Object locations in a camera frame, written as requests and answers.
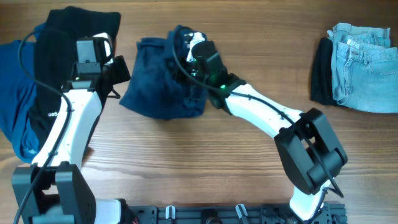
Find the navy blue shorts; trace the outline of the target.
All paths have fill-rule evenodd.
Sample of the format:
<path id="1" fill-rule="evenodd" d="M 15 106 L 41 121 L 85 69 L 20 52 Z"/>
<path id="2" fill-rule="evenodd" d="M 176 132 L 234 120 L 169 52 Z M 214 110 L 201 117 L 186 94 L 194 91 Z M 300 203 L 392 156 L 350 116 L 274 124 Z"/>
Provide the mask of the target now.
<path id="1" fill-rule="evenodd" d="M 174 80 L 179 57 L 187 57 L 184 34 L 198 32 L 178 25 L 166 38 L 145 37 L 136 44 L 137 54 L 128 88 L 119 104 L 154 119 L 194 118 L 203 114 L 203 103 L 184 100 Z"/>

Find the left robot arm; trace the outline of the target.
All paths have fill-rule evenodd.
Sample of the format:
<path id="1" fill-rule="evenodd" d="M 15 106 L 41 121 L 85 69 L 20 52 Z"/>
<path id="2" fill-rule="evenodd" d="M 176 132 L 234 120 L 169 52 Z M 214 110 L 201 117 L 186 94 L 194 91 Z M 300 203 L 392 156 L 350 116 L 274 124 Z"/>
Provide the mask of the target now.
<path id="1" fill-rule="evenodd" d="M 60 64 L 47 78 L 31 79 L 58 101 L 55 121 L 30 166 L 18 167 L 12 186 L 15 223 L 135 223 L 123 199 L 96 198 L 81 173 L 86 148 L 113 86 L 129 80 L 124 59 L 115 56 L 109 34 L 77 39 L 62 34 L 72 53 L 56 50 Z"/>

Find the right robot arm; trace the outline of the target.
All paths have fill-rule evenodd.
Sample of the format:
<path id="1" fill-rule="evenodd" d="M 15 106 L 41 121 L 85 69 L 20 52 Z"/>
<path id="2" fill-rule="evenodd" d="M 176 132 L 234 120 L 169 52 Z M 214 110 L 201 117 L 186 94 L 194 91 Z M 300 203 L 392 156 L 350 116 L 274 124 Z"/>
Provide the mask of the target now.
<path id="1" fill-rule="evenodd" d="M 177 48 L 172 48 L 179 69 L 209 93 L 216 109 L 250 122 L 274 140 L 284 172 L 294 185 L 289 207 L 299 219 L 314 221 L 328 192 L 344 196 L 335 177 L 348 156 L 320 110 L 293 110 L 258 93 L 228 73 L 212 41 L 186 41 L 183 52 L 180 58 Z"/>

